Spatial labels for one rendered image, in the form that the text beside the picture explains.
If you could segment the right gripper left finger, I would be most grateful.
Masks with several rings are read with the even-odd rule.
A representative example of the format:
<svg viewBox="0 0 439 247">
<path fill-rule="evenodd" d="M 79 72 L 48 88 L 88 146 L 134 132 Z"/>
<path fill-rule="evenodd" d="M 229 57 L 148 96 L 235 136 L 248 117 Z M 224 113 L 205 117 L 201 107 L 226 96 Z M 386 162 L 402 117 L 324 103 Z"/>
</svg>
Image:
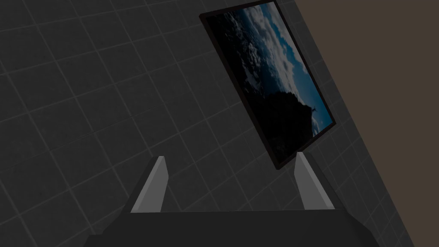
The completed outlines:
<svg viewBox="0 0 439 247">
<path fill-rule="evenodd" d="M 160 212 L 168 183 L 164 156 L 152 157 L 143 170 L 122 213 Z"/>
</svg>

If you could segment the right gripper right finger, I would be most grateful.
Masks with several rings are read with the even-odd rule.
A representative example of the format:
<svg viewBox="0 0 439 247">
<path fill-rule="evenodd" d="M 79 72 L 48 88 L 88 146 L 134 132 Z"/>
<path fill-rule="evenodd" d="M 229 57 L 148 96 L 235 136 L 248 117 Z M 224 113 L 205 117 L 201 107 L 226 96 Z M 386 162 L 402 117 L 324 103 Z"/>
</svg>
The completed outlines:
<svg viewBox="0 0 439 247">
<path fill-rule="evenodd" d="M 344 205 L 311 153 L 297 152 L 294 178 L 306 210 L 344 209 Z"/>
</svg>

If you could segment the framed sky and clouds picture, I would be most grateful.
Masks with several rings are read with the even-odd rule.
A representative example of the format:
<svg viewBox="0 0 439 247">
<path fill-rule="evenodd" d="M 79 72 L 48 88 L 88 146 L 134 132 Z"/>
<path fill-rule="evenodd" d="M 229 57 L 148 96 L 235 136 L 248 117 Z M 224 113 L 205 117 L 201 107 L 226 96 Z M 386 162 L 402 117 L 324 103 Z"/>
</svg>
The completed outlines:
<svg viewBox="0 0 439 247">
<path fill-rule="evenodd" d="M 276 0 L 199 18 L 276 169 L 336 125 Z"/>
</svg>

